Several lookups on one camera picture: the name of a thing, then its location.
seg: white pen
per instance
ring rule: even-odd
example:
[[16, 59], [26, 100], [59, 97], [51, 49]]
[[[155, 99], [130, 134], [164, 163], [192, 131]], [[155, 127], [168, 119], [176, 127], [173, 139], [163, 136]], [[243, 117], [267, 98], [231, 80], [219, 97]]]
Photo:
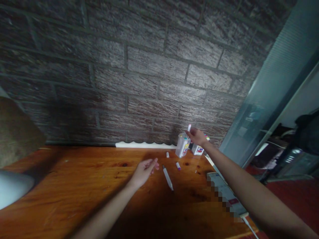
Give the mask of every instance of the white pen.
[[172, 189], [172, 191], [174, 191], [174, 189], [173, 189], [173, 184], [172, 184], [172, 182], [171, 182], [171, 180], [170, 180], [170, 178], [169, 178], [169, 175], [168, 175], [167, 170], [166, 170], [166, 168], [165, 168], [164, 165], [163, 165], [163, 171], [164, 171], [165, 178], [166, 178], [166, 181], [167, 181], [167, 183], [168, 183], [168, 186], [170, 187], [170, 189]]

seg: marker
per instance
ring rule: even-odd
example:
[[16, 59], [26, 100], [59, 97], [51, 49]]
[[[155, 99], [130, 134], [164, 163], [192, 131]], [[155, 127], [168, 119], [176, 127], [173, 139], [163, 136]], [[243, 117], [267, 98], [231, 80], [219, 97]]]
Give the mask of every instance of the marker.
[[178, 170], [180, 171], [180, 165], [178, 162], [176, 162], [176, 166], [177, 166]]
[[167, 181], [167, 183], [168, 183], [168, 186], [170, 187], [170, 189], [171, 189], [172, 191], [174, 191], [174, 189], [173, 189], [173, 184], [172, 184], [172, 182], [171, 182], [171, 180], [170, 180], [170, 178], [169, 178], [169, 175], [168, 175], [167, 170], [166, 170], [166, 168], [165, 168], [164, 165], [163, 165], [163, 171], [164, 171], [165, 178], [166, 178], [166, 181]]

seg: forearm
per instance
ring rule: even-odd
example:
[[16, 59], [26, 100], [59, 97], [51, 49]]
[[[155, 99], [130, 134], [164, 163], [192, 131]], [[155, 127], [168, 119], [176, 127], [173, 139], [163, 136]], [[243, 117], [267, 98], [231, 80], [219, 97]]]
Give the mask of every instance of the forearm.
[[293, 236], [297, 236], [296, 238], [299, 238], [296, 235], [299, 233], [317, 238], [317, 235], [296, 214], [259, 181], [209, 142], [203, 148], [247, 211], [257, 222], [267, 227], [264, 229], [271, 228], [272, 231], [278, 232], [291, 231]]
[[94, 215], [72, 239], [105, 238], [136, 190], [136, 187], [127, 185]]

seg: wooden table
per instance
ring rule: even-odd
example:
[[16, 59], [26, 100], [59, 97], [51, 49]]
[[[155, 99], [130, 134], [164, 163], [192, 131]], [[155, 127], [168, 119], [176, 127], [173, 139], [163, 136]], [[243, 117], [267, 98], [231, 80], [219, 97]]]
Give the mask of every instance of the wooden table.
[[211, 191], [206, 173], [214, 170], [204, 156], [188, 152], [179, 159], [174, 150], [50, 146], [5, 168], [33, 175], [37, 185], [0, 210], [0, 238], [69, 236], [127, 182], [139, 161], [155, 157], [160, 170], [136, 192], [109, 238], [212, 239], [251, 234]]

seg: left hand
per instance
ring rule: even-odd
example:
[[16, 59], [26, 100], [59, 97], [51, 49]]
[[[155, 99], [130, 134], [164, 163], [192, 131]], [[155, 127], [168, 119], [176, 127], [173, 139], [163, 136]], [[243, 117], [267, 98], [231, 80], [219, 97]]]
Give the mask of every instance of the left hand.
[[154, 173], [154, 169], [159, 170], [160, 165], [156, 159], [147, 159], [140, 162], [137, 165], [137, 168], [129, 181], [128, 185], [135, 187], [136, 189], [143, 186], [143, 184], [147, 181], [149, 176]]

